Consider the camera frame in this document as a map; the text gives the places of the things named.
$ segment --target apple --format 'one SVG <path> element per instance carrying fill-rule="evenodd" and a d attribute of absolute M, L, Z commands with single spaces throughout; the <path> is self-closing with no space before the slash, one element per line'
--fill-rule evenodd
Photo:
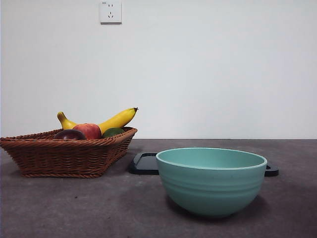
<path fill-rule="evenodd" d="M 97 124 L 84 123 L 77 124 L 73 127 L 74 130 L 79 130 L 86 136 L 87 140 L 100 139 L 101 131 Z"/>

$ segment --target brown basket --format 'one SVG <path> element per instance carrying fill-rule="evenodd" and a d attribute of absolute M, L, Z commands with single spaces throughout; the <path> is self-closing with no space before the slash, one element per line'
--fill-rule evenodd
<path fill-rule="evenodd" d="M 25 177 L 97 178 L 127 153 L 138 131 L 105 139 L 53 139 L 62 129 L 15 137 L 2 137 L 0 146 L 12 157 Z"/>

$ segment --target tray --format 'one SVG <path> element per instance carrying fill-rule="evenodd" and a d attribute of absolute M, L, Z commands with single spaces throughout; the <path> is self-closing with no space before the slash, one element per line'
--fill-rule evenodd
<path fill-rule="evenodd" d="M 129 172 L 136 175 L 158 175 L 158 166 L 156 162 L 157 153 L 139 153 L 129 165 Z M 278 167 L 268 163 L 266 165 L 265 176 L 277 176 L 279 173 Z"/>

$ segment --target woven basket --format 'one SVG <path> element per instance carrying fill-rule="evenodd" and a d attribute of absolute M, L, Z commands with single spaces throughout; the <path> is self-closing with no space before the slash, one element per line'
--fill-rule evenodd
<path fill-rule="evenodd" d="M 97 178 L 127 153 L 137 129 L 96 140 L 53 139 L 62 129 L 2 137 L 0 146 L 25 177 Z"/>

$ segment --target teal bowl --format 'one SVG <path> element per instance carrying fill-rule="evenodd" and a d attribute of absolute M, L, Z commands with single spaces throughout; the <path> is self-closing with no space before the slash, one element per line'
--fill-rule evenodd
<path fill-rule="evenodd" d="M 168 196 L 191 213 L 226 217 L 249 205 L 260 191 L 266 158 L 220 148 L 177 148 L 157 153 Z"/>

